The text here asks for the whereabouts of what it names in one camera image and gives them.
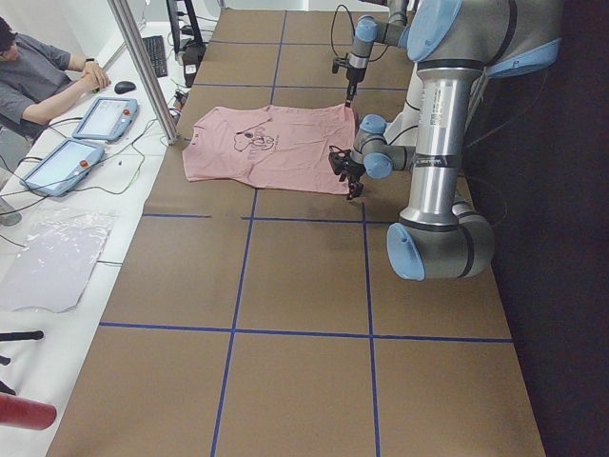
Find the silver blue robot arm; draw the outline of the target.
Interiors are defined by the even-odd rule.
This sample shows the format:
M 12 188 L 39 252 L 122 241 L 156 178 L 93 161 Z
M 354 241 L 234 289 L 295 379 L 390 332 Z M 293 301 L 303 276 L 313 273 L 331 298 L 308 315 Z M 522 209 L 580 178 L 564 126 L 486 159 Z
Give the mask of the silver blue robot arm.
M 351 107 L 357 93 L 358 85 L 364 80 L 367 67 L 374 59 L 371 57 L 376 44 L 386 48 L 406 49 L 410 31 L 408 17 L 414 16 L 419 1 L 367 1 L 367 4 L 388 8 L 388 19 L 381 21 L 371 15 L 361 16 L 357 22 L 350 21 L 352 31 L 351 50 L 340 56 L 335 50 L 333 36 L 330 46 L 335 56 L 332 62 L 332 73 L 345 69 L 347 80 L 344 105 Z
M 560 1 L 391 1 L 389 18 L 361 17 L 345 69 L 353 99 L 375 44 L 406 51 L 422 81 L 416 142 L 388 142 L 385 120 L 361 121 L 350 149 L 333 149 L 329 163 L 358 197 L 361 177 L 411 174 L 409 202 L 386 234 L 391 267 L 407 280 L 464 278 L 485 270 L 494 254 L 487 220 L 458 193 L 463 136 L 474 109 L 473 84 L 545 69 L 560 47 Z

